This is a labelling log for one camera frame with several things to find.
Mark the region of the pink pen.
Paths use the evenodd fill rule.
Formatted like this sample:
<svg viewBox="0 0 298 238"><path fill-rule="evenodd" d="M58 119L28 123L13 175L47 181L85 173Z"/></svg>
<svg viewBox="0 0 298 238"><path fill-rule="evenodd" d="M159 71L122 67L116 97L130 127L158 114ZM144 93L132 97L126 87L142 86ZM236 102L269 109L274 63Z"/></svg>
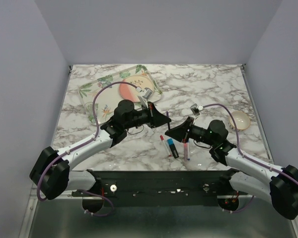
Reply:
<svg viewBox="0 0 298 238"><path fill-rule="evenodd" d="M190 155L189 155L189 143L184 143L184 159L189 161Z"/></svg>

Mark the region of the black marker blue tip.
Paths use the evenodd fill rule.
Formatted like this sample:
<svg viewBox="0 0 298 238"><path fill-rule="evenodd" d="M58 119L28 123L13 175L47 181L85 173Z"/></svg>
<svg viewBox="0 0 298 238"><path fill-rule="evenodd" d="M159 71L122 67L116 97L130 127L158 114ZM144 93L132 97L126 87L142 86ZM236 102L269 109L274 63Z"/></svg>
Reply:
<svg viewBox="0 0 298 238"><path fill-rule="evenodd" d="M177 149L176 149L176 147L175 147L175 144L174 144L172 138L167 139L167 143L168 143L168 146L169 146L169 148L170 148L170 151L171 151L172 156L173 156L175 159L178 158L178 157L179 157L179 155L178 155L178 151L177 151Z"/></svg>

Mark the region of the white pen red tip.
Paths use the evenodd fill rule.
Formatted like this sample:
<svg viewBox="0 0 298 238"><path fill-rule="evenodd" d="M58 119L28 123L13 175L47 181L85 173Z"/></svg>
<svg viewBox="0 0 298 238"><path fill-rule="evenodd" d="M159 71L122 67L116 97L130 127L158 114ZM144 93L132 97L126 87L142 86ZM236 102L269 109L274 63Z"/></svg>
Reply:
<svg viewBox="0 0 298 238"><path fill-rule="evenodd" d="M160 135L160 139L161 139L162 145L164 146L164 148L165 148L165 150L166 150L167 156L168 156L168 157L171 157L171 153L170 153L170 151L169 151L169 149L168 149L168 146L167 146L167 144L166 144L166 141L165 141L163 135Z"/></svg>

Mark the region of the white pen blue tip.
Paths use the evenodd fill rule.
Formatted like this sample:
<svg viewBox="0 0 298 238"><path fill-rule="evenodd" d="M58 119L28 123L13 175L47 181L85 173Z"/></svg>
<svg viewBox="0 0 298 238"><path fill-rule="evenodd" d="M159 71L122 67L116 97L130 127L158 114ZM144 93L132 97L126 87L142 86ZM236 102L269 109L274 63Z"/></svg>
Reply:
<svg viewBox="0 0 298 238"><path fill-rule="evenodd" d="M191 154L190 154L190 141L185 144L186 145L186 159L187 161L191 160Z"/></svg>

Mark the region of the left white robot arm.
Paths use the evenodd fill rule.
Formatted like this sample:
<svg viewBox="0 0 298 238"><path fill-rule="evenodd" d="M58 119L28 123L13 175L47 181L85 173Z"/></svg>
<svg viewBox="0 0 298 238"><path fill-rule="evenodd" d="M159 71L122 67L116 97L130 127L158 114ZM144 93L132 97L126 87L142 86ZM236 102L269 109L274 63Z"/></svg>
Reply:
<svg viewBox="0 0 298 238"><path fill-rule="evenodd" d="M113 116L98 126L94 134L65 148L54 150L49 146L42 150L29 175L37 186L38 199L52 200L66 190L84 190L90 196L96 195L100 183L91 172L75 172L77 165L119 144L130 128L142 125L157 128L170 122L152 102L137 111L130 100L120 101Z"/></svg>

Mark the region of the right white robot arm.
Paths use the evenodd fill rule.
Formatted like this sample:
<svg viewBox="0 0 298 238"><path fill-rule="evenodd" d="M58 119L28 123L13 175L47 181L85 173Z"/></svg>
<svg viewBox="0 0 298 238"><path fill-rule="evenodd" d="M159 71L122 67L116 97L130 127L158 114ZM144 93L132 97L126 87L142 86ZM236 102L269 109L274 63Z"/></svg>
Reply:
<svg viewBox="0 0 298 238"><path fill-rule="evenodd" d="M290 165L280 167L240 152L228 141L228 131L221 120L211 121L204 129L188 117L165 135L182 143L195 140L207 144L211 157L230 167L218 182L220 193L244 192L270 203L288 220L298 216L298 169Z"/></svg>

